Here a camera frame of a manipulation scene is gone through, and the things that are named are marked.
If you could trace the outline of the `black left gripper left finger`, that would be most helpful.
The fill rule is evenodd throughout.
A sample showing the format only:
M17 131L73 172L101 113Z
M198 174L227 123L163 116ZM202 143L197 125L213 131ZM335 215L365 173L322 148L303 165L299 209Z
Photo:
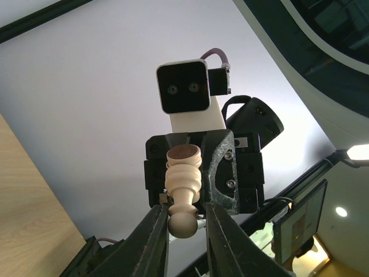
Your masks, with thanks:
M168 207L155 205L118 248L89 276L166 276Z

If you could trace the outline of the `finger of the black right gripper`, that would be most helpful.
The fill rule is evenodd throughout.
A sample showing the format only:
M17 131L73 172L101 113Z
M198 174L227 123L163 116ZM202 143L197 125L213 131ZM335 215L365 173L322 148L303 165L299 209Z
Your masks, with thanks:
M201 151L201 205L217 204L230 215L237 215L239 189L234 134L228 129L206 132Z

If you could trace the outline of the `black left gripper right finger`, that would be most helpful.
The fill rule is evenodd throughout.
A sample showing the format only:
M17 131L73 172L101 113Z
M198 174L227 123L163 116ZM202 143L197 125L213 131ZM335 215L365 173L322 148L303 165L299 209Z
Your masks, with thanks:
M253 243L220 205L206 205L206 237L210 276L290 276Z

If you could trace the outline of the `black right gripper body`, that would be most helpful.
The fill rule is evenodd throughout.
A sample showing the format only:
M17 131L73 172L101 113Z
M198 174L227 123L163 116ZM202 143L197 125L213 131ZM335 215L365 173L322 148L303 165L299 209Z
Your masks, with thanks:
M225 129L170 133L146 142L149 204L172 214L202 214L208 204L231 214L251 214L264 202L262 149L284 129L262 100L230 98L239 109Z

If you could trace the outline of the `white chess pawn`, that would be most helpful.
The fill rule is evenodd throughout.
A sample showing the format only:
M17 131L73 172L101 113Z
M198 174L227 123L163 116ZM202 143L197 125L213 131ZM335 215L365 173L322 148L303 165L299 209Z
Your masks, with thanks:
M176 238L190 238L198 230L194 204L202 188L201 164L201 150L196 145L178 145L167 152L165 188L173 200L168 209L168 231Z

